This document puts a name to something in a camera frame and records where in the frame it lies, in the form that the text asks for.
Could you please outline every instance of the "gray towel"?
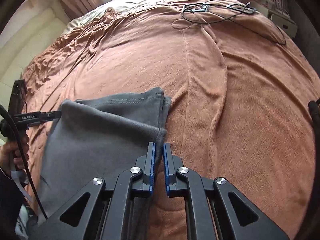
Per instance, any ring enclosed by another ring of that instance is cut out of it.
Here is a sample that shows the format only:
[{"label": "gray towel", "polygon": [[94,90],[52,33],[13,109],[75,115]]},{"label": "gray towel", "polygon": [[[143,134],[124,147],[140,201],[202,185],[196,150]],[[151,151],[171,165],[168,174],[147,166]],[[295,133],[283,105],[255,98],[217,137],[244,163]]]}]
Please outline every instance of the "gray towel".
[{"label": "gray towel", "polygon": [[[39,196],[48,216],[95,177],[116,178],[156,143],[161,159],[171,98],[161,88],[94,100],[65,100],[42,160]],[[131,239],[144,239],[151,200],[135,199]],[[39,223],[44,221],[39,214]]]}]

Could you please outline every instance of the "wire on bed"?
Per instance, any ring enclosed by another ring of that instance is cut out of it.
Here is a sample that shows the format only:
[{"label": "wire on bed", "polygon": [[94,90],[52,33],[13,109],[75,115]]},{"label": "wire on bed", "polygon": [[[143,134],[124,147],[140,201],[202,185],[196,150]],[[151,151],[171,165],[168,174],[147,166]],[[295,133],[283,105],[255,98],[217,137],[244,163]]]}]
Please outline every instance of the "wire on bed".
[{"label": "wire on bed", "polygon": [[30,171],[29,171],[29,168],[28,168],[28,163],[27,163],[26,157],[24,156],[24,153],[23,153],[21,138],[20,138],[17,126],[14,123],[14,121],[13,121],[12,117],[10,116],[10,114],[7,112],[6,109],[4,109],[4,107],[2,105],[0,105],[0,115],[8,122],[8,125],[12,129],[14,137],[15,137],[15,139],[17,141],[17,145],[18,145],[19,151],[21,153],[21,158],[22,158],[22,161],[23,161],[23,165],[24,165],[24,168],[26,170],[26,174],[28,176],[32,191],[35,194],[36,200],[37,200],[38,205],[39,205],[39,207],[40,207],[40,209],[42,211],[43,216],[45,217],[45,219],[48,219],[47,214],[45,213],[44,208],[43,208],[43,206],[42,206],[42,204],[40,202],[36,187],[33,184],[33,180],[31,178],[31,174],[30,174]]},{"label": "wire on bed", "polygon": [[[201,9],[191,9],[192,7],[198,7],[198,6],[200,6],[200,5],[202,5]],[[268,20],[270,20],[270,22],[272,22],[272,24],[273,24],[273,25],[279,30],[279,32],[282,34],[282,38],[283,38],[283,41],[282,41],[282,42],[278,42],[278,41],[276,41],[276,40],[269,39],[269,38],[261,35],[260,33],[258,33],[258,32],[256,32],[256,31],[254,31],[254,30],[252,30],[252,29],[250,29],[250,28],[248,28],[248,27],[246,27],[246,26],[244,26],[244,25],[236,22],[235,20],[233,20],[233,19],[232,19],[233,17],[236,17],[236,16],[238,16],[238,15],[240,15],[240,14],[245,13],[245,14],[251,15],[251,14],[254,14],[255,11],[256,11],[254,8],[249,7],[250,3],[247,3],[247,4],[244,5],[244,6],[241,5],[241,4],[236,4],[236,3],[233,4],[233,5],[238,5],[238,6],[242,7],[242,8],[232,8],[231,5],[226,6],[226,5],[212,4],[212,3],[207,3],[207,2],[206,2],[206,3],[204,3],[204,2],[203,2],[203,3],[191,3],[191,4],[188,4],[188,5],[184,5],[184,6],[183,6],[181,16],[182,16],[183,19],[185,19],[185,20],[187,20],[187,21],[189,21],[189,22],[198,23],[198,24],[214,24],[214,23],[219,23],[219,22],[223,22],[223,21],[229,20],[229,21],[231,21],[231,22],[233,22],[233,23],[235,23],[235,24],[237,24],[237,25],[239,25],[239,26],[241,26],[241,27],[243,27],[243,28],[245,28],[245,29],[247,29],[247,30],[249,30],[249,31],[257,34],[257,35],[259,35],[260,37],[262,37],[262,38],[264,38],[264,39],[266,39],[266,40],[268,40],[268,41],[274,42],[274,43],[279,44],[279,45],[285,45],[285,44],[286,44],[286,39],[285,39],[285,36],[284,36],[283,32],[282,32],[282,31],[280,30],[280,28],[279,28],[273,21],[271,21],[270,19],[268,19]],[[210,6],[223,7],[223,8],[227,8],[227,9],[233,9],[233,10],[238,11],[238,13],[235,13],[234,15],[225,17],[225,16],[222,16],[222,15],[220,15],[220,14],[217,14],[217,13],[214,13],[214,12],[209,11],[208,8],[209,8]],[[217,20],[217,21],[212,21],[212,22],[194,21],[194,20],[191,20],[191,19],[188,19],[188,18],[185,17],[185,13],[187,13],[187,12],[188,12],[188,13],[193,13],[193,14],[199,13],[199,12],[204,12],[204,13],[208,12],[208,13],[211,13],[211,14],[216,15],[216,16],[218,16],[218,17],[221,17],[222,19],[221,19],[221,20]]]}]

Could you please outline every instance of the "cable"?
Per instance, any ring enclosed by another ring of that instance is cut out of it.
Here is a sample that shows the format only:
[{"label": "cable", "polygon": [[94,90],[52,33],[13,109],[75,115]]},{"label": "cable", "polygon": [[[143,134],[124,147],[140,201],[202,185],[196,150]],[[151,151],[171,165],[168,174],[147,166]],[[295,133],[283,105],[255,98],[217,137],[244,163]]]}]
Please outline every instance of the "cable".
[{"label": "cable", "polygon": [[33,184],[33,181],[32,181],[32,178],[31,178],[31,174],[30,174],[30,171],[29,171],[29,168],[28,168],[28,163],[27,163],[26,157],[24,156],[24,153],[23,153],[21,138],[20,138],[17,126],[14,123],[14,121],[13,121],[12,117],[10,116],[10,114],[7,112],[7,110],[4,109],[4,107],[2,105],[0,105],[0,115],[7,121],[8,125],[12,129],[14,137],[15,137],[15,139],[17,141],[17,145],[18,145],[19,151],[21,153],[21,158],[22,158],[22,161],[23,161],[23,165],[25,167],[25,170],[26,170],[26,173],[27,173],[27,176],[28,176],[32,191],[35,194],[36,200],[38,202],[38,205],[39,205],[39,207],[41,209],[42,214],[44,215],[45,219],[48,219],[48,217],[47,217],[47,215],[46,215],[46,213],[44,211],[44,208],[43,208],[43,206],[42,206],[42,204],[40,202],[38,193],[36,191],[36,187]]},{"label": "cable", "polygon": [[190,7],[195,7],[195,6],[199,6],[199,5],[202,5],[202,4],[203,4],[203,5],[206,5],[206,6],[216,6],[216,7],[217,7],[217,6],[220,6],[220,7],[227,8],[225,5],[211,4],[211,3],[195,3],[195,4],[189,4],[189,5],[183,7],[183,9],[182,9],[182,14],[181,14],[182,18],[185,19],[185,20],[187,20],[187,21],[189,21],[189,22],[197,23],[197,24],[214,24],[214,23],[219,23],[219,22],[223,22],[223,21],[229,20],[229,21],[231,21],[231,22],[233,22],[233,23],[235,23],[235,24],[237,24],[237,25],[239,25],[239,26],[241,26],[241,27],[243,27],[243,28],[245,28],[245,29],[247,29],[247,30],[249,30],[249,31],[257,34],[257,35],[259,35],[260,37],[266,39],[267,41],[271,41],[271,42],[274,42],[274,43],[279,44],[279,45],[285,45],[285,44],[286,44],[286,39],[285,39],[285,36],[284,36],[283,32],[282,32],[282,31],[280,30],[280,28],[279,28],[273,21],[271,21],[270,19],[268,19],[268,20],[270,20],[270,22],[272,22],[272,24],[273,24],[273,25],[279,30],[279,32],[282,34],[282,38],[283,38],[283,41],[282,41],[282,42],[278,42],[278,41],[269,39],[269,38],[261,35],[260,33],[257,33],[256,31],[254,31],[254,30],[252,30],[252,29],[250,29],[250,28],[248,28],[248,27],[246,27],[246,26],[244,26],[244,25],[242,25],[242,24],[240,24],[240,23],[238,23],[238,22],[236,22],[236,21],[234,21],[234,20],[232,19],[233,17],[236,17],[237,15],[240,15],[240,14],[242,14],[242,13],[245,13],[244,11],[245,11],[245,9],[248,7],[248,5],[249,5],[250,3],[247,3],[247,4],[243,7],[242,10],[239,10],[239,9],[238,9],[239,13],[235,13],[234,15],[231,15],[231,16],[229,16],[229,17],[225,17],[225,16],[222,16],[222,15],[220,15],[220,14],[213,13],[213,12],[211,12],[211,11],[207,11],[207,12],[213,14],[213,15],[216,15],[216,16],[222,18],[221,20],[213,21],[213,22],[193,21],[193,20],[187,19],[187,18],[184,16],[184,14],[185,14],[186,12],[195,14],[196,12],[190,11],[190,10],[188,10],[188,9],[189,9]]},{"label": "cable", "polygon": [[26,105],[26,113],[28,112],[28,105],[27,105],[27,102],[24,100],[24,103]]}]

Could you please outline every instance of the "brown fleece blanket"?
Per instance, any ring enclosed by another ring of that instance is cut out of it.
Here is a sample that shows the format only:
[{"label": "brown fleece blanket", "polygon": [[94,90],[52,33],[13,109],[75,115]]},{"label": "brown fleece blanket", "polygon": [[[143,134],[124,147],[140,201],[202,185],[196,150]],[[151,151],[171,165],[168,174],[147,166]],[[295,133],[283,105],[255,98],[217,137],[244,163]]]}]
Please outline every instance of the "brown fleece blanket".
[{"label": "brown fleece blanket", "polygon": [[[307,105],[318,98],[320,80],[286,35],[282,46],[229,21],[183,20],[183,4],[200,1],[208,0],[150,2],[122,15],[109,8],[102,18],[61,36],[23,74],[28,111],[56,110],[65,98],[159,86],[172,97],[166,141],[173,153],[204,177],[226,177],[293,239],[313,183]],[[204,13],[198,18],[219,19]],[[236,21],[268,39],[283,38],[260,14]],[[28,131],[36,185],[50,125]],[[184,201],[166,197],[162,166],[159,173],[148,239],[186,239]]]}]

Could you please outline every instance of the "bed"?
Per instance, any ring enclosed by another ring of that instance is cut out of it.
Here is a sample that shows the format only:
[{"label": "bed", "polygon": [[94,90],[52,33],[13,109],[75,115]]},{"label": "bed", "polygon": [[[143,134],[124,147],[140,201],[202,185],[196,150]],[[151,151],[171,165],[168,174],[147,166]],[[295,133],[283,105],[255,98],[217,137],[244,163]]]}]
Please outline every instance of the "bed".
[{"label": "bed", "polygon": [[[166,141],[173,153],[201,176],[226,177],[293,239],[313,184],[307,105],[318,98],[320,79],[293,41],[259,13],[237,21],[264,38],[229,21],[182,19],[184,4],[208,1],[136,0],[118,11],[106,4],[74,21],[24,71],[28,111],[159,86],[172,97]],[[50,127],[28,131],[36,185]],[[148,239],[186,239],[184,201],[166,197],[162,166],[158,173]]]}]

